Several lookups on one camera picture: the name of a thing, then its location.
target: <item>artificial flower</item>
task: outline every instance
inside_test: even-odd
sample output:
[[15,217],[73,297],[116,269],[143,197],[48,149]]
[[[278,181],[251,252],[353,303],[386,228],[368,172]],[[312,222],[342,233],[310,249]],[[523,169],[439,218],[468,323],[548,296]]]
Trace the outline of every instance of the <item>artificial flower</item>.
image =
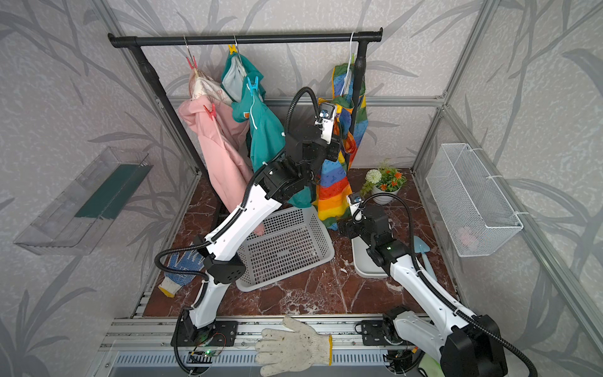
[[368,182],[375,184],[381,180],[381,172],[377,169],[367,171],[366,179]]

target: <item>red marble surface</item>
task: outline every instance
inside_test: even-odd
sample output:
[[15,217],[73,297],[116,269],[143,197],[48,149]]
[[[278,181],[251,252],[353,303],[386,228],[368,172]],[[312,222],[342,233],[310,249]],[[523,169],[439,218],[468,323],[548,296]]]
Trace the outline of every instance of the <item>red marble surface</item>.
[[[367,169],[350,170],[349,179],[354,191],[362,186],[366,171]],[[403,169],[402,173],[408,182],[398,195],[411,208],[415,234],[431,248],[428,258],[439,283],[454,295],[452,282],[412,175],[408,169]],[[209,184],[201,179],[174,241],[174,247],[187,246],[195,235],[208,233],[215,206],[216,200]],[[395,201],[386,205],[385,210],[393,220],[394,235],[408,243],[408,219],[403,206]],[[332,230],[329,234],[335,248],[335,257],[330,262],[248,293],[239,291],[233,284],[218,308],[218,315],[383,313],[400,305],[415,312],[424,311],[392,278],[360,277],[353,266],[351,241]],[[162,280],[163,276],[159,276],[157,281],[159,283]],[[193,283],[183,287],[173,299],[166,297],[155,287],[144,316],[178,316],[182,305],[192,304],[199,287],[200,280],[195,278]]]

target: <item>teal jacket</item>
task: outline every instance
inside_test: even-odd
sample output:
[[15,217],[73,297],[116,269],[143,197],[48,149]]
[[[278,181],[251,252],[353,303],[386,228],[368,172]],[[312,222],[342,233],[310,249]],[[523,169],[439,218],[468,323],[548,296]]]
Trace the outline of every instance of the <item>teal jacket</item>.
[[[264,104],[265,90],[259,84],[264,76],[242,55],[241,61],[247,71],[241,102],[232,103],[232,116],[237,122],[249,119],[251,133],[250,157],[253,171],[272,159],[285,146],[284,128],[276,115]],[[289,203],[298,208],[308,208],[311,203],[310,189],[293,195]]]

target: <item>blue dotted glove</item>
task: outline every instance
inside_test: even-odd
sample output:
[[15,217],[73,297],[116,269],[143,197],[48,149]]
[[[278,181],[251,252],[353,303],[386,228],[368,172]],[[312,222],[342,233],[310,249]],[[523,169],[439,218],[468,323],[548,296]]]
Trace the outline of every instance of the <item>blue dotted glove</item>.
[[[203,268],[203,258],[196,250],[184,253],[178,260],[178,254],[172,254],[169,259],[168,267],[176,270],[201,271]],[[159,285],[159,289],[164,295],[174,297],[176,292],[183,286],[192,282],[195,275],[165,273],[165,278]]]

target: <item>gray wall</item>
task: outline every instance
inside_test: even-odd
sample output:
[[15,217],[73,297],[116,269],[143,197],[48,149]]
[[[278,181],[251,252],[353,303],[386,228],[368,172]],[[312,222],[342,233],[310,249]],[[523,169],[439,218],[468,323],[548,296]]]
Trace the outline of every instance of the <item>gray wall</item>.
[[[481,0],[108,0],[126,34],[262,34],[349,32],[384,28],[367,51],[367,93],[375,96],[441,95],[481,6]],[[331,97],[332,69],[347,63],[349,43],[240,45],[264,73],[269,96],[292,96],[302,86]],[[169,95],[187,95],[186,48],[144,48]],[[192,46],[199,67],[220,80],[226,46]],[[354,167],[385,158],[410,167],[429,128],[432,108],[369,108],[368,130]],[[376,148],[376,145],[387,145]]]
[[[132,310],[194,177],[91,4],[0,2],[0,375],[81,376]],[[12,242],[106,146],[154,165],[88,256]]]
[[[516,4],[496,10],[450,103],[603,308],[603,3]],[[492,256],[457,256],[424,177],[438,146],[458,141],[442,123],[418,176],[466,302],[490,314],[541,375],[603,376],[601,357],[520,235]]]

